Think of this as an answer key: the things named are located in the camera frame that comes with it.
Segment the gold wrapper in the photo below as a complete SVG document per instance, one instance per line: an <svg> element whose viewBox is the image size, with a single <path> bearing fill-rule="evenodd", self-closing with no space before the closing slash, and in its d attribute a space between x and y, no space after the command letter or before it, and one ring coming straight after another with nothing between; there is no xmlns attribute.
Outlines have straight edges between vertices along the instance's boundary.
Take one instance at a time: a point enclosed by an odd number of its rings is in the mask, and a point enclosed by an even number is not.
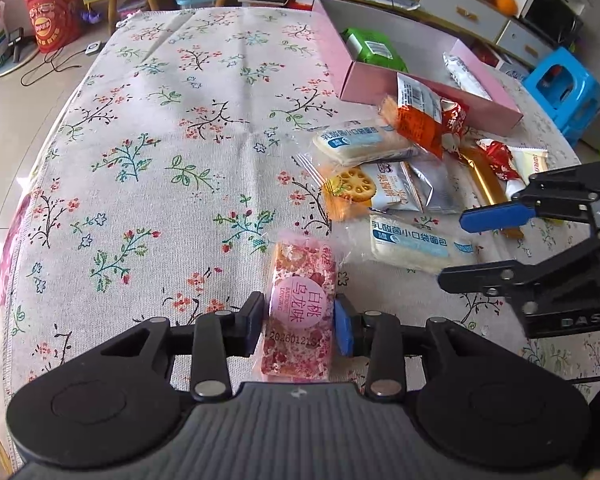
<svg viewBox="0 0 600 480"><path fill-rule="evenodd" d="M486 202L484 205L496 205L509 201L483 150L473 146L460 146L459 156L460 161L469 167L471 177L482 195L482 200ZM503 229L502 232L507 238L515 240L525 237L518 227Z"/></svg>

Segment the pink candy package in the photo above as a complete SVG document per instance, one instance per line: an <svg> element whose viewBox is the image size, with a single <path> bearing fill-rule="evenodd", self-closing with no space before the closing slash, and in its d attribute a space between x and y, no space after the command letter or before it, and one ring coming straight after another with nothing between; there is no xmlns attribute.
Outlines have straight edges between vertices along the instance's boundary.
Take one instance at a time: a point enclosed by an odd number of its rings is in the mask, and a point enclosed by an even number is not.
<svg viewBox="0 0 600 480"><path fill-rule="evenodd" d="M266 380L329 379L337 275L324 240L286 234L278 241L260 364Z"/></svg>

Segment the drawer handle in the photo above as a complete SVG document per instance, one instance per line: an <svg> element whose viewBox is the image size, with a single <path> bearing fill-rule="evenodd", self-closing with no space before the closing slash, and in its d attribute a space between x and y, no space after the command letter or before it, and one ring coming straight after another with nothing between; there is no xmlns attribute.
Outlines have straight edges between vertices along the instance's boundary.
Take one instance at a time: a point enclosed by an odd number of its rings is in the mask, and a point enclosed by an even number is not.
<svg viewBox="0 0 600 480"><path fill-rule="evenodd" d="M531 54L533 57L538 59L539 55L538 55L538 51L536 49L531 48L528 45L525 45L525 51L526 51L526 53Z"/></svg>
<svg viewBox="0 0 600 480"><path fill-rule="evenodd" d="M463 18L466 18L466 19L470 20L471 22L477 22L478 21L478 15L477 14L469 12L468 10L465 10L462 7L456 7L456 12L458 14L460 14L460 16L462 16Z"/></svg>

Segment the blue stool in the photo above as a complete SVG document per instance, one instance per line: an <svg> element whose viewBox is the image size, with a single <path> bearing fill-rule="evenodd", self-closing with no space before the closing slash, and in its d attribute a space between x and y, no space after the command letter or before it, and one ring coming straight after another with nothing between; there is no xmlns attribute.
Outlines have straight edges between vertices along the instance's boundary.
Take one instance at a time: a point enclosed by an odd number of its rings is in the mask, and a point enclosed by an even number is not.
<svg viewBox="0 0 600 480"><path fill-rule="evenodd" d="M523 82L573 147L600 106L600 84L568 50L543 59Z"/></svg>

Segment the orange fruit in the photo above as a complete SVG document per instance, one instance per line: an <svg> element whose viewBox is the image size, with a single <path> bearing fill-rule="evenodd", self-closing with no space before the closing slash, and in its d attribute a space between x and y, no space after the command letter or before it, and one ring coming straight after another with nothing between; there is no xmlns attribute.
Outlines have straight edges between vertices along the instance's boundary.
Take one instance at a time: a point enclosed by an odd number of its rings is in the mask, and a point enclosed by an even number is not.
<svg viewBox="0 0 600 480"><path fill-rule="evenodd" d="M515 16L518 13L518 4L515 0L496 0L495 5L505 16Z"/></svg>

